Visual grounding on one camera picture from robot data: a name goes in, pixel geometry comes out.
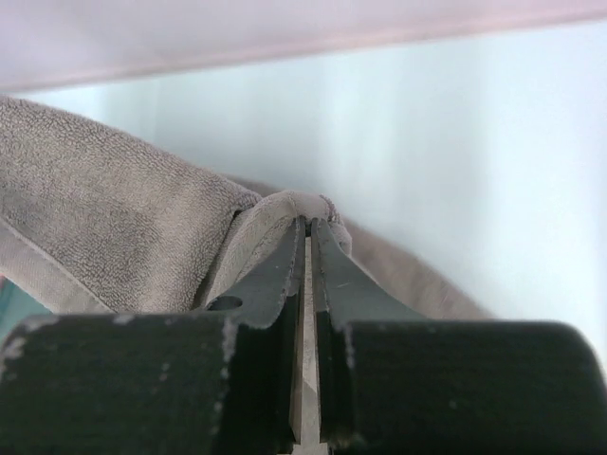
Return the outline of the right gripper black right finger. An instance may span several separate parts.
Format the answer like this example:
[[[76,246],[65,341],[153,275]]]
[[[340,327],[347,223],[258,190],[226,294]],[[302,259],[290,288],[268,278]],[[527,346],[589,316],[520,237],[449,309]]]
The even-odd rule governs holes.
[[[573,327],[426,318],[310,228],[320,438],[333,454],[602,454],[606,387]]]

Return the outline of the grey terry towel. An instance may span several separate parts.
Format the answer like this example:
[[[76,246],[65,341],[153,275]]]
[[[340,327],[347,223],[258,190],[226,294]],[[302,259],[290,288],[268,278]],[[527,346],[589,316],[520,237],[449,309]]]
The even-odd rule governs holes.
[[[232,181],[90,118],[1,99],[1,272],[51,312],[207,307],[299,217],[326,221],[346,255],[415,311],[487,318],[323,195]]]

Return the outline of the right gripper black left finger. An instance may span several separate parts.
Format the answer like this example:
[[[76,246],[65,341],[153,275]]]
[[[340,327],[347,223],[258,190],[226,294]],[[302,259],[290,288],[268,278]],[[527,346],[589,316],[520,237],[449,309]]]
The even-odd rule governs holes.
[[[1,349],[2,452],[290,452],[304,251],[298,219],[208,309],[25,319]]]

